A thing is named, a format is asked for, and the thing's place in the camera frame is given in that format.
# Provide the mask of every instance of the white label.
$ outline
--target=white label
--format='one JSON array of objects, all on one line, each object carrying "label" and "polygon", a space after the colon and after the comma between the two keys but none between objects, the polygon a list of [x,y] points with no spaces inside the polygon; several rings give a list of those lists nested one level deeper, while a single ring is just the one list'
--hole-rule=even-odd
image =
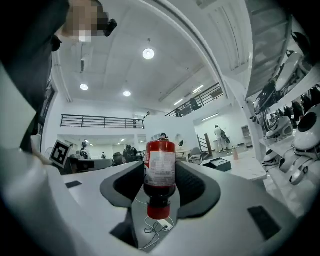
[{"label": "white label", "polygon": [[176,153],[152,151],[145,157],[145,184],[167,187],[176,183]]}]

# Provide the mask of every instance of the shelf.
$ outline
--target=shelf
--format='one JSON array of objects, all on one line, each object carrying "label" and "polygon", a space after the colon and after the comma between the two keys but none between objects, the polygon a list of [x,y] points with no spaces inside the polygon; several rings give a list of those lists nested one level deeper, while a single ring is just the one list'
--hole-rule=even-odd
[{"label": "shelf", "polygon": [[282,195],[280,201],[285,202],[284,204],[296,217],[301,217],[307,213],[318,194],[320,185],[319,164],[319,161],[311,164],[309,172],[298,185],[292,185],[289,182],[291,172],[284,173],[279,170],[278,166],[269,167],[269,175]]},{"label": "shelf", "polygon": [[259,141],[262,145],[266,146],[267,148],[271,149],[272,151],[276,152],[278,155],[283,157],[284,154],[289,149],[292,149],[291,145],[293,144],[294,140],[295,140],[294,135],[291,135],[291,136],[289,136],[283,140],[280,140],[274,144],[271,144],[271,145],[267,145],[263,138],[260,139]]},{"label": "shelf", "polygon": [[287,95],[270,107],[272,112],[277,109],[283,110],[285,105],[291,105],[291,102],[302,94],[309,91],[312,87],[320,82],[320,63],[316,64],[311,71],[296,85]]}]

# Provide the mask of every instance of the power strip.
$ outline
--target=power strip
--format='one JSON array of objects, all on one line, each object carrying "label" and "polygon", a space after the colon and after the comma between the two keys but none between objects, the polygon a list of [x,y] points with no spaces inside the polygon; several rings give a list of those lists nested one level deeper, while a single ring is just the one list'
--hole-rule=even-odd
[{"label": "power strip", "polygon": [[164,231],[169,231],[172,229],[172,225],[165,219],[159,219],[158,222],[160,223]]}]

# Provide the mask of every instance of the black box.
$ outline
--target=black box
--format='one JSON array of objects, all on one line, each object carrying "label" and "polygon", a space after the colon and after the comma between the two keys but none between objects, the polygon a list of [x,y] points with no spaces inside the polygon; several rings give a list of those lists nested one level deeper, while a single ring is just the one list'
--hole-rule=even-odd
[{"label": "black box", "polygon": [[202,166],[209,167],[221,172],[226,172],[231,170],[231,163],[220,157],[212,159],[210,162],[203,164]]}]

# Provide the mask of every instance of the red bottle cap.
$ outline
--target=red bottle cap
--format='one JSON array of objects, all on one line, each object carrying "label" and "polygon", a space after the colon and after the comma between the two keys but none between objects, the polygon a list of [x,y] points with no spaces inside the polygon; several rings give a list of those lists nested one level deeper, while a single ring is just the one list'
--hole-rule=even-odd
[{"label": "red bottle cap", "polygon": [[147,214],[151,219],[154,220],[163,220],[169,217],[170,215],[170,205],[158,208],[152,207],[150,205],[147,206]]}]

